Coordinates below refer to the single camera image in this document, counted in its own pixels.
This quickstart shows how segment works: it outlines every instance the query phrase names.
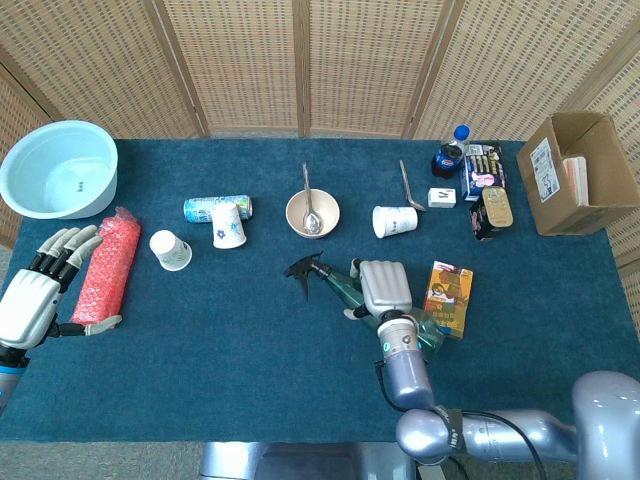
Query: beige bowl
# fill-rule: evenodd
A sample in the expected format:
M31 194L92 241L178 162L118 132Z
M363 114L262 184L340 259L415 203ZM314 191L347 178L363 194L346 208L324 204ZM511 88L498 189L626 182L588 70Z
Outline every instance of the beige bowl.
M311 202L313 203L313 209L322 219L320 233L310 235L305 232L302 225L302 219L307 211L307 196L304 190L296 193L287 203L287 222L298 235L302 235L305 238L324 237L336 228L338 220L340 220L340 207L335 198L324 190L318 190L317 188L311 189Z

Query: spoon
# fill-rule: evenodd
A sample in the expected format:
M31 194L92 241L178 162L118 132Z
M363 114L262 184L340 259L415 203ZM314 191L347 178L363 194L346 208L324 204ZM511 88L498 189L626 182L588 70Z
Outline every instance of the spoon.
M407 170L404 168L404 162L400 160L400 170L402 170L402 181L404 183L404 193L407 195L407 202L409 205L420 212L426 212L427 209L413 200L411 196L411 188L409 188L409 177L407 177Z
M311 204L311 190L309 190L309 172L307 171L307 162L302 164L302 173L304 174L304 190L307 192L307 212L302 218L302 226L309 235L317 235L322 230L322 219L313 209Z

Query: rattan panel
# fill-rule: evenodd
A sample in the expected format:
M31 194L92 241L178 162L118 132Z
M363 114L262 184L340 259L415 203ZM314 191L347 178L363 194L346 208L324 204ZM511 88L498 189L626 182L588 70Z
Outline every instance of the rattan panel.
M527 139L580 84L637 0L467 0L416 138Z
M297 128L291 0L165 0L209 128Z
M45 124L43 112L35 111L17 95L11 85L0 77L0 159L31 130ZM12 247L15 243L21 217L0 200L0 243Z
M640 340L640 273L632 273L622 278L624 293L627 295L627 302L636 326L638 340Z
M611 114L640 183L640 52L589 104L589 109ZM640 250L640 211L621 218L607 230L615 256Z
M312 0L312 131L400 135L444 3Z
M196 134L141 2L1 2L0 43L67 118L117 137Z

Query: open cardboard box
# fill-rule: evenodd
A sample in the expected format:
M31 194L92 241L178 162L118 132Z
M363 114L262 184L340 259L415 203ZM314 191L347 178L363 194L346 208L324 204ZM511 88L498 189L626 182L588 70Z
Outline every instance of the open cardboard box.
M589 206L577 205L562 163L578 155L586 158ZM606 114L553 114L518 153L518 167L540 235L593 233L640 207L636 181Z

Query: blue bottle cap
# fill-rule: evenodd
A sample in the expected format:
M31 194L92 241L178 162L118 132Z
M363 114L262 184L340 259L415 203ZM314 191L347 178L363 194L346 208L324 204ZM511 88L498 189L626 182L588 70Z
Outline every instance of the blue bottle cap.
M464 142L467 138L469 138L469 133L471 133L471 129L469 128L469 126L462 123L458 125L454 130L453 138Z

